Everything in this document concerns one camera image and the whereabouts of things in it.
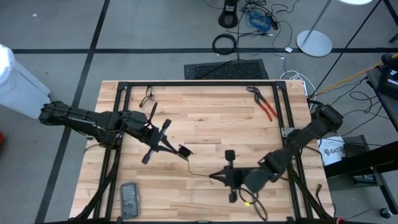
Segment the red handle pliers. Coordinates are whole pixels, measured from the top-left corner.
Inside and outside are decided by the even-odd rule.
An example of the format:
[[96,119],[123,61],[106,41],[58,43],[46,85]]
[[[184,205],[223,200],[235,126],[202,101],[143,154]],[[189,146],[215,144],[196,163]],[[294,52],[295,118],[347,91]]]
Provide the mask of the red handle pliers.
[[274,114],[275,117],[278,117],[278,115],[275,113],[274,109],[272,109],[272,106],[267,102],[267,100],[261,95],[261,92],[258,88],[248,85],[246,87],[246,90],[254,93],[254,101],[267,113],[268,118],[270,121],[272,121],[271,114],[268,112],[267,108],[261,104],[260,99],[267,105],[267,107],[271,110],[271,113]]

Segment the white round base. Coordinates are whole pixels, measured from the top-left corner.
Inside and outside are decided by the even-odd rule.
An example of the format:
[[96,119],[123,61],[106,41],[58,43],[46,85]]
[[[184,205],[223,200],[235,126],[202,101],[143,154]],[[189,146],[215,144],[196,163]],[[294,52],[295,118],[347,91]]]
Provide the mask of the white round base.
[[331,44],[329,37],[319,31],[312,31],[306,43],[303,44],[304,39],[309,32],[309,30],[306,30],[297,36],[298,47],[300,47],[304,53],[314,57],[323,57],[328,55],[331,52],[333,45]]

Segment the glasses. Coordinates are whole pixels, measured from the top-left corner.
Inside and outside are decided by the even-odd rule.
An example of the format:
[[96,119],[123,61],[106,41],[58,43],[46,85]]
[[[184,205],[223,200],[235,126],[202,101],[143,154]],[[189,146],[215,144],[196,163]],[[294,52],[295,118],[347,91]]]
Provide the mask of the glasses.
[[148,100],[154,100],[154,95],[152,94],[152,86],[148,86],[147,87],[147,91],[145,92],[145,97],[144,99],[142,99],[141,103],[139,104],[139,107],[143,107],[144,104],[148,101]]

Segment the white bucket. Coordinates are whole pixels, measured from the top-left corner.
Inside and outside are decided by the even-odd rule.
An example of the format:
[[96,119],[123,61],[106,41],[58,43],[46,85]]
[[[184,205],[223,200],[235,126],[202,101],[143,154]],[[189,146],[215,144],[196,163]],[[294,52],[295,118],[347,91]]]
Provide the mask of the white bucket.
[[12,51],[0,44],[0,104],[37,119],[50,90],[22,65]]

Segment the phone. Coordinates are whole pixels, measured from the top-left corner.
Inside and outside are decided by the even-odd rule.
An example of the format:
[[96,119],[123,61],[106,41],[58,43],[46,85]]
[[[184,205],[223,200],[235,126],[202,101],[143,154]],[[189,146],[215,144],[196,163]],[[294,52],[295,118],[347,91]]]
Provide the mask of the phone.
[[121,217],[123,220],[137,218],[139,215],[138,184],[125,183],[120,186]]

